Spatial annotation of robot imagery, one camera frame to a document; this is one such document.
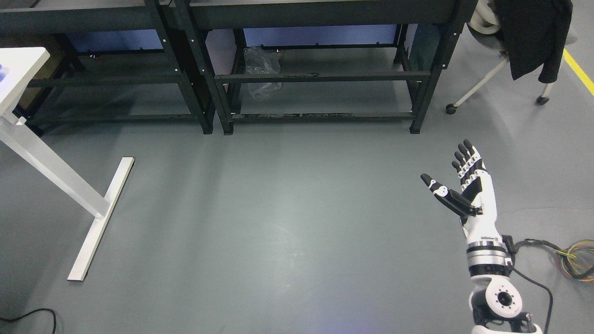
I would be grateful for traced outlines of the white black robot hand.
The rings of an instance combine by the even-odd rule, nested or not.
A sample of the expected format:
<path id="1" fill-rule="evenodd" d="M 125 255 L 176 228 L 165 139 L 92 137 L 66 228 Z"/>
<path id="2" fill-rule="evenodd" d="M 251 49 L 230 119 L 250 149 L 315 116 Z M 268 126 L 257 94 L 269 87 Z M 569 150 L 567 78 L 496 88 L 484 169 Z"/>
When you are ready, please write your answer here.
<path id="1" fill-rule="evenodd" d="M 462 191 L 459 193 L 423 173 L 420 177 L 433 196 L 460 218 L 468 244 L 479 241 L 501 243 L 496 229 L 497 204 L 492 176 L 477 148 L 465 139 L 452 161 Z"/>

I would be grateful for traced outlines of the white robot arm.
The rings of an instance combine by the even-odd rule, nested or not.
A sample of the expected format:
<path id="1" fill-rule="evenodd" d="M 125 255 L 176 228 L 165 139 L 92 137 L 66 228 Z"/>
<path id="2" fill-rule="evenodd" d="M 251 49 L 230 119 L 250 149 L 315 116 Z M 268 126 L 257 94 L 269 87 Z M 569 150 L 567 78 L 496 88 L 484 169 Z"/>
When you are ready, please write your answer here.
<path id="1" fill-rule="evenodd" d="M 477 241 L 466 250 L 467 264 L 474 288 L 469 296 L 472 311 L 473 334 L 500 334 L 501 330 L 488 328 L 490 323 L 507 322 L 508 334 L 541 334 L 533 323 L 532 315 L 522 311 L 523 301 L 510 281 L 513 239 L 503 235 L 501 241 Z"/>

